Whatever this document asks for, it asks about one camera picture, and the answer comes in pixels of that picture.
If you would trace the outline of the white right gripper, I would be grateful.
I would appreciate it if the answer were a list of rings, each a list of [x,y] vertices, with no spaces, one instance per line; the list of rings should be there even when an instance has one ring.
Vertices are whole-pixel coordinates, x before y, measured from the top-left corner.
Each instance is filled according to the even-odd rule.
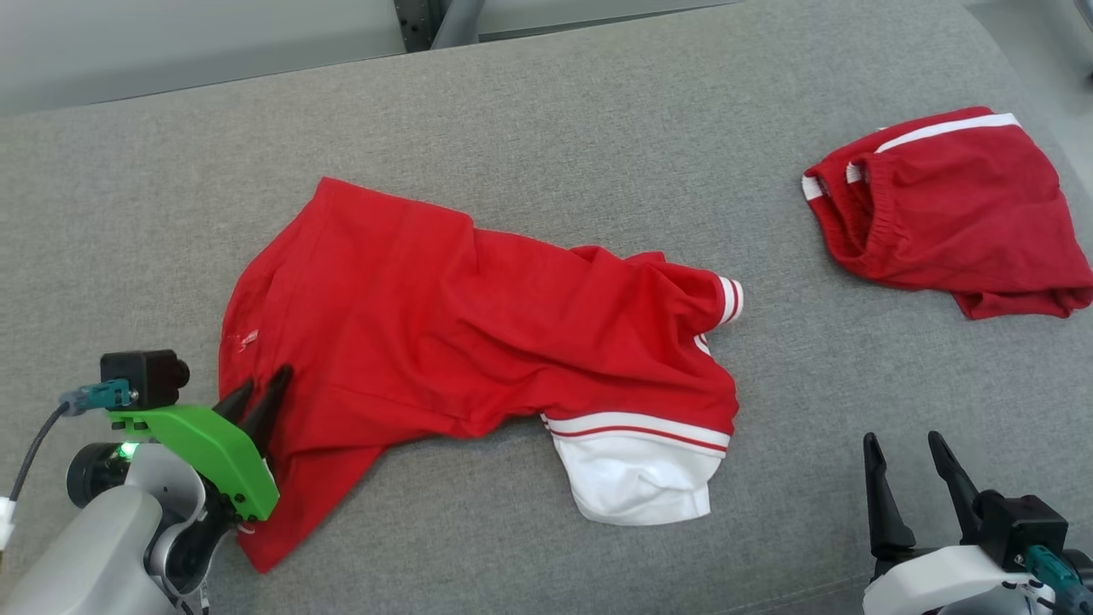
[[[960,542],[978,542],[979,490],[940,431],[926,435],[937,474],[944,480],[961,529]],[[875,560],[903,560],[916,546],[886,478],[888,463],[873,431],[863,436],[863,483],[869,546]],[[982,548],[950,546],[894,565],[863,591],[863,614],[1050,614],[1055,591],[1025,572],[1006,572]]]

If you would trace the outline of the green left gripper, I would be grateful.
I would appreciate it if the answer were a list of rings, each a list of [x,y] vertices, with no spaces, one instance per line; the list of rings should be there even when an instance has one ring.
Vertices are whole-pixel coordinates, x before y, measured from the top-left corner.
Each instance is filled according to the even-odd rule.
[[[213,406],[175,405],[152,410],[108,410],[111,423],[122,423],[130,436],[153,437],[228,495],[243,520],[265,521],[277,507],[278,493],[263,458],[277,428],[294,369],[281,365],[265,393],[246,413],[254,381],[246,380]],[[242,429],[237,427],[242,419]]]

